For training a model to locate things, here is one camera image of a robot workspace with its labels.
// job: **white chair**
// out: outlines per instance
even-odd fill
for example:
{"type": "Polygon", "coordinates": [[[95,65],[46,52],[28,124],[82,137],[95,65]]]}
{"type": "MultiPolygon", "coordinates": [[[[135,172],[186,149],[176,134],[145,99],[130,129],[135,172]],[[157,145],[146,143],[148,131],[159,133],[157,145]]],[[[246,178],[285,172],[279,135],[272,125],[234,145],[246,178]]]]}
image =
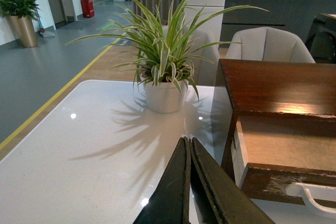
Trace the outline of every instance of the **white chair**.
{"type": "MultiPolygon", "coordinates": [[[[201,28],[194,31],[192,35],[194,36],[194,45],[189,49],[189,51],[193,51],[202,45],[215,42],[212,34],[201,28]]],[[[206,60],[196,58],[192,59],[195,67],[193,78],[196,85],[214,86],[216,81],[218,61],[220,59],[217,45],[212,45],[201,49],[193,53],[193,55],[203,56],[212,62],[211,63],[206,60]]]]}
{"type": "Polygon", "coordinates": [[[237,32],[225,59],[315,63],[303,41],[295,34],[272,27],[237,32]]]}

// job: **white drawer handle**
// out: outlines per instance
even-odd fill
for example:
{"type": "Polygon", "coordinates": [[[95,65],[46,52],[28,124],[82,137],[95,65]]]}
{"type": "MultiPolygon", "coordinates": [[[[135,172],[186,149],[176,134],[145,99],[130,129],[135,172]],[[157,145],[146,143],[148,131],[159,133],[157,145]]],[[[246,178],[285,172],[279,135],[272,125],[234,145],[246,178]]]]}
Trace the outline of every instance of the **white drawer handle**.
{"type": "Polygon", "coordinates": [[[336,187],[292,183],[286,187],[286,193],[289,196],[301,196],[306,206],[315,214],[328,218],[336,218],[335,208],[322,206],[314,200],[316,198],[336,201],[336,187]]]}

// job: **spider plant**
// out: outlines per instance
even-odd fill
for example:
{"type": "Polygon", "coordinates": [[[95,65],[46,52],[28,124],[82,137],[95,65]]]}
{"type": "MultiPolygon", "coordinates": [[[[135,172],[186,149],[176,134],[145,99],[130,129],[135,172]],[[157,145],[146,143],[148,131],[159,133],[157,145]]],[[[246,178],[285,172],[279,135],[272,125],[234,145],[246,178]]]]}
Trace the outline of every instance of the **spider plant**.
{"type": "Polygon", "coordinates": [[[197,39],[192,36],[192,33],[205,22],[220,14],[237,9],[258,8],[248,5],[234,6],[210,14],[208,17],[201,19],[204,9],[203,7],[195,15],[192,21],[186,22],[185,9],[190,8],[187,6],[188,0],[181,0],[175,11],[173,11],[174,6],[172,1],[169,8],[167,31],[164,31],[159,6],[156,6],[156,13],[153,14],[138,0],[132,1],[139,7],[143,16],[134,14],[133,11],[127,7],[123,7],[125,13],[114,14],[125,19],[129,23],[128,25],[122,25],[110,20],[110,22],[116,25],[116,28],[107,29],[100,34],[84,36],[71,42],[92,37],[115,37],[131,40],[134,42],[132,43],[132,46],[138,49],[137,59],[133,62],[117,65],[114,68],[136,65],[137,68],[135,69],[134,81],[138,81],[140,75],[143,74],[141,82],[145,85],[152,83],[152,85],[158,86],[162,82],[172,82],[180,93],[181,85],[179,81],[182,81],[186,85],[187,83],[191,84],[195,89],[197,96],[198,90],[193,79],[194,64],[192,59],[207,59],[195,55],[195,52],[211,45],[230,42],[213,42],[190,51],[194,39],[197,39]]]}

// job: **gray floor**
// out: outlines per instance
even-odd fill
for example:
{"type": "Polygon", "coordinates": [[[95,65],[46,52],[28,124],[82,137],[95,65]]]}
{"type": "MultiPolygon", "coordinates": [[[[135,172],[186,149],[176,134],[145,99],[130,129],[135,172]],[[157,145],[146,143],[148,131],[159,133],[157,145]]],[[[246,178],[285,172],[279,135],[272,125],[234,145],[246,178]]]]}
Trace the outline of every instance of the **gray floor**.
{"type": "Polygon", "coordinates": [[[101,53],[101,47],[114,42],[94,38],[65,45],[101,32],[108,19],[124,22],[108,13],[121,12],[119,4],[132,8],[129,1],[96,0],[94,17],[57,29],[53,38],[39,37],[37,47],[0,48],[0,143],[101,53]]]}

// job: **trash bin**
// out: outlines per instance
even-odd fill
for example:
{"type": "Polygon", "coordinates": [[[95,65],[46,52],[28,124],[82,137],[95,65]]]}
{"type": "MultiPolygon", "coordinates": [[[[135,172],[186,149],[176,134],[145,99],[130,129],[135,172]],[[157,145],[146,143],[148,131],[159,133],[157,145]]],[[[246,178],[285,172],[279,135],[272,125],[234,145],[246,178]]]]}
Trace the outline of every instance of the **trash bin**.
{"type": "Polygon", "coordinates": [[[94,16],[93,2],[92,0],[80,0],[80,4],[83,10],[84,18],[91,18],[94,16]]]}

